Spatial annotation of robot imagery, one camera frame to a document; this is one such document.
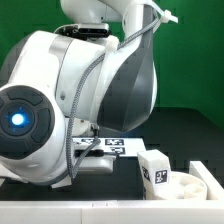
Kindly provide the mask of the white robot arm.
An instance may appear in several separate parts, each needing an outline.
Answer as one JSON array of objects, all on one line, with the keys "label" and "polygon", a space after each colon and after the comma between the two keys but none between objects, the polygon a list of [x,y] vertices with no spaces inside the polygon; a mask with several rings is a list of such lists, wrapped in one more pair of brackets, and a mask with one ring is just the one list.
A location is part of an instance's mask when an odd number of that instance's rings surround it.
[{"label": "white robot arm", "polygon": [[157,94],[153,34],[178,19],[154,0],[60,0],[68,25],[8,54],[0,86],[0,183],[66,186],[110,173],[98,131],[148,119]]}]

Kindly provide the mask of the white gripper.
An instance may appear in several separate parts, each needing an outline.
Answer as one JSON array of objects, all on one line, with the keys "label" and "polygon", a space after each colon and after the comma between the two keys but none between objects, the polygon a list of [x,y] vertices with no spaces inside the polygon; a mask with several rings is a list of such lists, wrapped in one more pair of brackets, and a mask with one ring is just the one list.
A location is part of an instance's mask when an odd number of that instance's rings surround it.
[{"label": "white gripper", "polygon": [[85,156],[84,148],[74,151],[74,174],[109,174],[113,172],[116,155],[101,148],[90,150]]}]

